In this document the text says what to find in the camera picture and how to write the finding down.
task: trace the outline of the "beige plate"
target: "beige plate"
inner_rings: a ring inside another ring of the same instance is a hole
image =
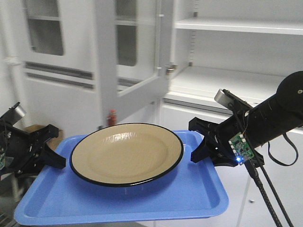
[[[183,144],[172,131],[153,124],[131,123],[104,128],[85,137],[71,153],[73,171],[106,186],[148,182],[172,170]]]

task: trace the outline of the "circuit board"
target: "circuit board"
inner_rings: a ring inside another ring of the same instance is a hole
[[[254,153],[241,132],[232,137],[228,142],[240,165],[254,157]]]

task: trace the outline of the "wire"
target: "wire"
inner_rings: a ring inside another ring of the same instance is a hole
[[[259,188],[260,193],[261,193],[261,195],[263,197],[263,200],[264,200],[264,202],[265,202],[265,204],[266,204],[266,206],[268,208],[268,211],[269,211],[271,217],[273,218],[276,226],[277,227],[282,227],[282,224],[281,224],[281,222],[280,222],[280,220],[279,220],[279,218],[278,218],[278,216],[277,216],[277,214],[276,214],[273,206],[271,205],[271,202],[270,202],[270,200],[269,200],[269,198],[268,198],[268,196],[266,194],[266,191],[265,191],[265,189],[263,187],[263,184],[262,184],[262,182],[261,182],[261,180],[259,178],[259,174],[258,174],[258,171],[257,171],[256,167],[254,166],[254,164],[252,163],[251,160],[247,160],[244,163],[244,165],[245,165],[245,167],[246,167],[249,175],[254,180],[256,186]]]
[[[243,111],[242,119],[243,119],[244,131],[243,131],[242,135],[244,135],[244,137],[245,137],[246,129],[248,127],[248,119],[250,117],[250,112],[249,111],[247,112],[246,126],[245,126],[245,114],[246,114],[246,112]]]
[[[239,117],[238,117],[238,115],[237,115],[237,113],[236,113],[236,111],[235,111],[235,108],[234,108],[233,104],[232,104],[232,103],[229,103],[229,106],[232,108],[233,115],[234,115],[234,117],[236,118],[236,121],[238,122],[238,125],[239,125],[241,131],[244,131],[244,127],[243,127],[244,123],[243,123],[243,124],[241,123],[241,121],[240,121],[240,119],[239,119]],[[249,138],[246,137],[246,141],[247,141],[248,145],[252,148],[252,145],[251,145],[251,143],[250,143]],[[255,159],[256,159],[258,165],[260,166],[260,168],[261,168],[261,170],[262,170],[262,172],[263,172],[263,174],[264,174],[264,176],[265,176],[265,178],[266,178],[266,181],[268,182],[268,185],[269,185],[271,191],[273,192],[273,194],[274,194],[274,196],[275,196],[275,199],[276,199],[276,201],[277,201],[277,203],[278,203],[278,205],[279,205],[279,207],[280,207],[280,209],[281,209],[281,211],[282,211],[282,213],[283,213],[283,215],[284,215],[284,217],[285,217],[285,219],[286,219],[288,225],[289,225],[290,227],[294,227],[293,224],[292,224],[292,222],[291,222],[291,220],[290,220],[290,218],[289,218],[289,216],[288,216],[288,214],[287,214],[287,212],[286,212],[286,210],[285,210],[285,208],[284,208],[284,206],[283,206],[283,204],[282,204],[282,202],[281,202],[281,200],[280,200],[280,198],[279,198],[279,196],[278,196],[278,194],[277,194],[277,192],[276,192],[276,190],[275,190],[275,187],[273,186],[273,184],[272,184],[272,182],[271,182],[271,180],[270,180],[270,178],[269,178],[269,176],[268,176],[268,174],[267,174],[265,168],[263,167],[263,165],[262,165],[262,163],[261,163],[261,161],[260,161],[260,159],[259,159],[259,157],[258,157],[258,154],[257,154],[256,150],[255,150],[255,149],[252,149],[252,151],[253,151],[253,153],[254,153],[254,156],[255,156]],[[265,190],[262,189],[262,188],[260,188],[258,185],[257,185],[257,187],[260,189],[260,192],[261,192],[261,194],[262,194],[262,196],[263,196]],[[271,211],[271,208],[270,208],[270,205],[267,204],[266,198],[265,198],[264,196],[263,196],[263,199],[264,199],[264,202],[265,202],[266,205],[267,205],[267,208],[268,208],[269,212],[272,212],[272,211]],[[274,213],[271,213],[271,216],[273,217],[273,219],[274,219],[275,217],[278,218],[276,215],[274,215]]]
[[[299,158],[299,152],[298,152],[298,149],[297,147],[295,146],[295,144],[289,139],[289,137],[287,136],[286,133],[283,134],[283,137],[284,139],[290,144],[290,146],[292,146],[295,150],[295,153],[296,153],[296,156],[295,156],[295,160],[291,163],[291,164],[285,164],[279,160],[277,160],[276,158],[274,158],[272,156],[272,154],[270,153],[270,143],[268,142],[268,149],[267,149],[267,152],[268,152],[268,156],[271,158],[271,160],[273,160],[275,163],[281,165],[281,166],[292,166],[293,164],[295,164]]]

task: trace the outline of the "glass cabinet door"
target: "glass cabinet door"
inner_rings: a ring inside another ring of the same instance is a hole
[[[156,0],[116,0],[116,51],[118,91],[156,72]]]
[[[168,92],[173,1],[95,1],[94,8],[103,116],[115,109],[120,121]]]
[[[63,55],[57,0],[23,0],[31,48],[34,52]]]

